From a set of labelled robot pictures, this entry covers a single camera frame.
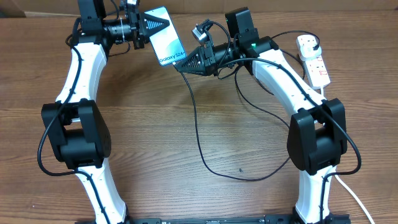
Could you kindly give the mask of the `blue Galaxy smartphone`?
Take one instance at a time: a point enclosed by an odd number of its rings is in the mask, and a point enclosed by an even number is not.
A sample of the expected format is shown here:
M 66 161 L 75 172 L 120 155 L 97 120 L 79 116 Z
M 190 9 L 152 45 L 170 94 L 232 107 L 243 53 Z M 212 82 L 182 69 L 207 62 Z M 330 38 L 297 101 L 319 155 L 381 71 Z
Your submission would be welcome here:
M 166 7 L 158 7 L 157 9 L 146 11 L 145 14 L 169 21 L 169 25 L 166 28 L 149 37 L 159 64 L 165 66 L 184 59 L 187 56 L 186 51 Z

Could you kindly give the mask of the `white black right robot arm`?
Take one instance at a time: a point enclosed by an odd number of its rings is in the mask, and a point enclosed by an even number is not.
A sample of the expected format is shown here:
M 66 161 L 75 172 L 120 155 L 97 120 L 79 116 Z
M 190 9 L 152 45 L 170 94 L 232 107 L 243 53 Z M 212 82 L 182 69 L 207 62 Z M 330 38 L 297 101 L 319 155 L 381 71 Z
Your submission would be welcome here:
M 260 37 L 248 8 L 225 15 L 228 41 L 215 46 L 205 20 L 192 30 L 201 44 L 177 64 L 180 73 L 217 75 L 238 63 L 270 88 L 290 116 L 287 151 L 299 172 L 298 200 L 291 215 L 267 215 L 265 223 L 350 223 L 348 215 L 328 208 L 331 179 L 347 150 L 345 108 L 309 87 L 285 60 L 269 36 Z

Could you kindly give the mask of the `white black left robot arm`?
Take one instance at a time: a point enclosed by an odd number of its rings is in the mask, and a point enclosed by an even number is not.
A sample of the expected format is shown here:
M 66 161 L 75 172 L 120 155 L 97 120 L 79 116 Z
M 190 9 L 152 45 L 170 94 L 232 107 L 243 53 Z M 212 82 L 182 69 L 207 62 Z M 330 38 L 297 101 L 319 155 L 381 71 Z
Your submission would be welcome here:
M 127 43 L 144 48 L 150 38 L 172 27 L 166 8 L 138 10 L 138 1 L 121 1 L 107 19 L 103 1 L 79 1 L 80 16 L 65 43 L 72 60 L 65 85 L 54 103 L 44 104 L 45 131 L 37 162 L 45 174 L 79 178 L 95 212 L 94 223 L 130 223 L 127 205 L 118 193 L 109 165 L 111 135 L 96 104 L 102 71 L 110 49 Z

